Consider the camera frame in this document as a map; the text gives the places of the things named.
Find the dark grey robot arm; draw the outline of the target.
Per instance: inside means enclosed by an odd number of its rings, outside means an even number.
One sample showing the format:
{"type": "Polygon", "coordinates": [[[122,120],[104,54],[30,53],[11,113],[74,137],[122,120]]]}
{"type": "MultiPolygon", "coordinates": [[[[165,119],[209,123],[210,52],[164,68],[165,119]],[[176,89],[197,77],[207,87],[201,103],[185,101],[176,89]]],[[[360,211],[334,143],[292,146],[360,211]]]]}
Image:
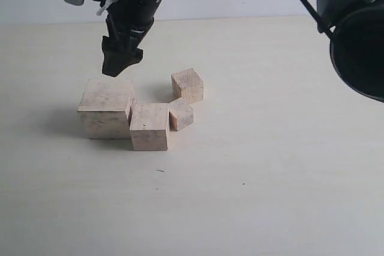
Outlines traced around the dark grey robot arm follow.
{"type": "MultiPolygon", "coordinates": [[[[108,34],[103,37],[103,74],[115,77],[139,63],[139,44],[162,0],[102,0],[108,34]]],[[[330,58],[354,91],[383,101],[383,0],[300,0],[320,33],[330,40],[330,58]]]]}

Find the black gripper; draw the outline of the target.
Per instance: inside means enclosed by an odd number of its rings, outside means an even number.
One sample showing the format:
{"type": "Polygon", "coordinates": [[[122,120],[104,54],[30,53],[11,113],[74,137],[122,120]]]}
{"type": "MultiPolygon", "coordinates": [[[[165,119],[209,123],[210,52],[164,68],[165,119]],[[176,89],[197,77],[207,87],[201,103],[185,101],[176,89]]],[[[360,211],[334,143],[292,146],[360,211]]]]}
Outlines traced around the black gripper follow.
{"type": "Polygon", "coordinates": [[[154,14],[162,0],[117,0],[107,9],[106,19],[109,36],[103,36],[101,49],[103,65],[101,72],[117,77],[125,69],[140,63],[143,50],[137,48],[154,22],[154,14]],[[135,37],[135,49],[130,38],[135,37]]]}

